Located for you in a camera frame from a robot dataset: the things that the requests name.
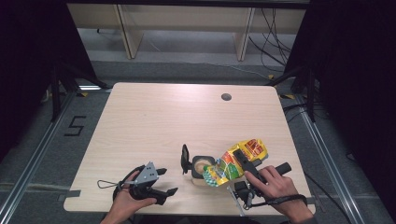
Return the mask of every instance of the light wood tabletop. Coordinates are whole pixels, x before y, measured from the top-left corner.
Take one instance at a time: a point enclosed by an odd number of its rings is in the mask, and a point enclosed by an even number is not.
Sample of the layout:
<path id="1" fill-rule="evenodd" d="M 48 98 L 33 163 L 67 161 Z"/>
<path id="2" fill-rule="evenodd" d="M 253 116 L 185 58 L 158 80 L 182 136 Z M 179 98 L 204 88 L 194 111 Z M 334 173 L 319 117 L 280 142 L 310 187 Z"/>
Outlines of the light wood tabletop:
<path id="1" fill-rule="evenodd" d="M 231 100 L 223 100 L 224 93 L 231 95 Z M 106 102 L 70 189 L 80 190 L 80 195 L 66 198 L 64 209 L 107 212 L 114 188 L 99 189 L 97 181 L 119 182 L 135 167 L 152 161 L 157 169 L 167 169 L 153 188 L 178 191 L 164 205 L 143 208 L 139 214 L 239 216 L 227 184 L 217 188 L 196 186 L 192 184 L 191 171 L 182 174 L 181 149 L 187 145 L 190 161 L 194 156 L 217 159 L 235 143 L 253 138 L 263 141 L 269 155 L 258 169 L 288 162 L 292 171 L 285 175 L 293 179 L 301 194 L 310 198 L 273 87 L 118 83 Z M 260 202 L 260 198 L 255 198 L 254 203 Z M 315 213 L 313 204 L 309 208 Z M 280 215 L 271 206 L 244 212 L 247 216 Z"/>

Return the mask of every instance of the table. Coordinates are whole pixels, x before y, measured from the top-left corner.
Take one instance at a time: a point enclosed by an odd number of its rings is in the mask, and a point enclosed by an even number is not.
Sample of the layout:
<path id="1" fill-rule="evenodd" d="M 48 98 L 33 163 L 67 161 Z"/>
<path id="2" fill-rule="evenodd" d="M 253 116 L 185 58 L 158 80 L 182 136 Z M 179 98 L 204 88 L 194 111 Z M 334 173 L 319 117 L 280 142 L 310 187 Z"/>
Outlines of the table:
<path id="1" fill-rule="evenodd" d="M 225 101 L 223 93 L 232 99 Z M 99 189 L 97 180 L 122 180 L 135 167 L 153 161 L 166 168 L 155 189 L 178 188 L 164 205 L 139 214 L 239 216 L 226 185 L 195 186 L 191 173 L 182 174 L 183 144 L 190 158 L 219 158 L 233 144 L 260 138 L 269 158 L 260 167 L 287 161 L 287 173 L 300 193 L 311 197 L 288 124 L 273 87 L 118 83 L 111 92 L 67 198 L 70 212 L 107 212 L 114 188 Z M 315 206 L 309 204 L 312 212 Z M 270 206 L 244 211 L 247 216 L 280 215 Z"/>

